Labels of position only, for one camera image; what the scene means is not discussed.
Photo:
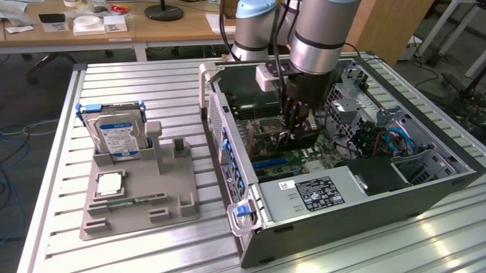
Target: black lamp base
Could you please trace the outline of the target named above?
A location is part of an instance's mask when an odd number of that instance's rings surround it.
[[[184,11],[171,5],[165,5],[163,10],[160,5],[155,5],[145,8],[145,15],[156,21],[175,21],[184,16]]]

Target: blue hard drive label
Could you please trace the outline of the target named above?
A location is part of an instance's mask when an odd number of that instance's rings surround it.
[[[131,135],[133,125],[129,122],[100,125],[104,143],[113,156],[132,156],[139,152],[139,144]]]
[[[306,208],[311,212],[344,203],[344,199],[328,176],[295,183],[295,188]]]

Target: aluminum extrusion table surface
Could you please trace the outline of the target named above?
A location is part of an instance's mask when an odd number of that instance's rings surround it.
[[[266,266],[239,267],[197,114],[197,66],[215,60],[92,64],[73,72],[19,272],[485,272],[485,177],[412,219]],[[481,143],[386,64],[374,61],[372,66],[486,166]],[[392,107],[379,86],[371,85],[368,91],[384,107]],[[187,137],[191,144],[201,217],[175,226],[81,241],[93,144],[75,118],[73,104],[139,99],[147,104],[147,118],[161,122],[160,141]]]

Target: floor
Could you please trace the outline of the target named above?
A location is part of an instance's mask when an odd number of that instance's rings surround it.
[[[436,22],[436,18],[424,20],[416,31],[416,35],[422,38],[430,32],[430,29]],[[444,34],[454,26],[447,24],[432,45],[436,45]],[[216,53],[224,52],[222,46],[215,47]],[[467,68],[474,63],[475,59],[486,49],[485,40],[477,38],[469,33],[463,33],[459,40],[448,51],[450,63],[439,63],[434,68],[436,73],[452,73],[465,85],[470,79],[463,76]],[[424,53],[423,60],[435,51],[434,46]],[[151,49],[149,60],[165,59],[191,59],[196,57],[211,57],[208,47],[184,47],[180,48],[179,57],[171,54],[169,48]],[[103,51],[75,52],[73,56],[81,63],[117,63],[135,61],[132,50],[120,49],[113,51],[115,56],[108,58]],[[40,83],[29,85],[24,81],[24,73],[28,68],[39,61],[44,54],[33,54],[32,61],[24,61],[20,55],[0,55],[0,127],[9,125],[28,125],[41,120],[56,119],[61,113],[65,89],[68,87],[72,64],[63,60],[55,60],[36,74]],[[414,67],[410,62],[399,62],[394,69],[402,74],[411,84],[432,77],[432,73]],[[446,87],[440,85],[440,79],[428,81],[420,85],[423,90],[443,93]],[[479,90],[486,90],[486,79],[481,82]],[[41,125],[32,130],[32,133],[41,133],[52,130],[56,127],[55,123]],[[25,135],[9,137],[9,140],[24,141]],[[8,177],[19,191],[21,207],[25,213],[25,225],[20,225],[19,231],[13,234],[13,238],[0,245],[0,272],[15,272],[24,245],[29,219],[32,216],[37,191],[41,184],[43,173],[48,160],[53,134],[32,136],[29,138],[29,153],[24,160],[8,170]],[[17,144],[0,142],[0,158],[4,158],[16,148]],[[0,204],[4,202],[5,194],[0,195]],[[19,206],[15,199],[11,200],[8,206],[0,211],[0,241],[19,226]]]

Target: white cable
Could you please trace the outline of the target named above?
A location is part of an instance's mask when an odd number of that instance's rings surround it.
[[[140,3],[140,2],[145,2],[145,3],[160,3],[160,0],[133,0],[133,1],[107,1],[108,3]],[[201,11],[207,11],[209,13],[216,13],[219,12],[219,10],[208,10],[208,9],[204,9],[203,7],[196,7],[196,6],[191,6],[189,4],[184,4],[184,3],[179,3],[179,2],[173,2],[173,1],[167,1],[167,4],[171,4],[171,5],[176,5],[176,6],[184,6],[184,7],[188,7],[191,9],[195,9],[195,10],[201,10]]]
[[[27,130],[29,129],[32,129],[33,127],[36,127],[37,125],[41,125],[41,124],[47,124],[47,123],[51,123],[51,122],[59,122],[59,119],[49,119],[49,120],[45,120],[45,121],[41,121],[41,122],[37,122],[37,123],[32,123],[32,124],[29,124],[29,125],[27,125],[25,127],[24,127],[24,129],[21,129],[20,131],[17,131],[17,132],[12,132],[12,133],[4,133],[4,132],[1,132],[0,131],[0,135],[17,135],[17,134],[24,134],[24,135],[27,135],[28,133],[27,133]],[[31,134],[32,136],[33,135],[47,135],[47,134],[51,134],[51,133],[53,133],[56,130],[52,130],[52,131],[49,131],[49,132],[44,132],[44,133],[37,133],[37,134]]]

